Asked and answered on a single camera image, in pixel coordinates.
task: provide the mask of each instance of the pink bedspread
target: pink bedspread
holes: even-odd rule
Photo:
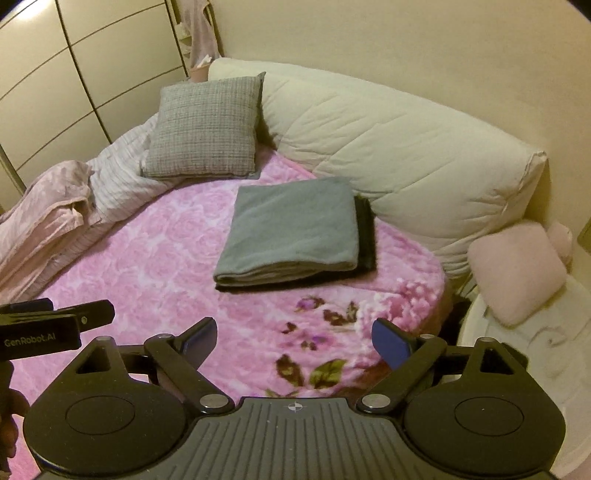
[[[268,293],[221,293],[212,272],[228,234],[238,187],[312,178],[269,151],[259,180],[185,185],[145,208],[95,245],[41,296],[56,308],[99,299],[115,306],[112,325],[83,334],[143,343],[181,333],[202,317],[217,320],[218,342],[200,372],[235,400],[241,396],[333,395],[366,388],[380,358],[371,325],[385,317],[414,333],[437,331],[444,273],[435,256],[376,220],[378,271],[365,278]],[[16,361],[12,386],[34,401],[76,355]],[[14,478],[37,468],[20,440]]]

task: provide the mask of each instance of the pink fabric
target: pink fabric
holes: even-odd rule
[[[212,25],[207,20],[205,10],[209,0],[177,0],[181,22],[191,33],[191,56],[189,66],[198,65],[207,55],[212,59],[220,56],[217,38]]]
[[[238,187],[313,177],[278,154],[261,156],[266,165],[259,180],[195,183],[165,194],[95,245],[42,296],[56,307],[99,299],[114,304],[113,324],[83,334],[85,344],[97,335],[143,343],[214,317],[217,347],[200,372],[235,400],[366,388],[362,374],[380,360],[371,344],[372,322],[385,317],[409,332],[436,332],[439,320],[427,319],[444,292],[443,270],[433,254],[376,220],[379,270],[365,278],[266,293],[216,291],[212,273]],[[75,355],[15,361],[13,388],[35,400]],[[22,439],[11,465],[19,479],[37,471]]]
[[[91,173],[86,163],[58,163],[0,216],[0,304],[17,299],[53,256],[100,220],[89,204]]]

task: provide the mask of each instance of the cream wall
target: cream wall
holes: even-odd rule
[[[550,156],[530,216],[575,237],[591,216],[591,23],[566,0],[212,4],[226,56],[345,73],[482,118]],[[591,288],[578,245],[573,274]]]

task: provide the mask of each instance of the white quilted pillow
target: white quilted pillow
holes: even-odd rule
[[[523,217],[543,151],[452,108],[341,74],[221,58],[209,78],[261,70],[274,147],[318,176],[350,178],[456,285],[469,272],[470,243]]]

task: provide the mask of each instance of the small pink pillow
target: small pink pillow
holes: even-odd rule
[[[482,298],[505,326],[526,320],[567,277],[544,228],[534,222],[474,240],[468,262]]]

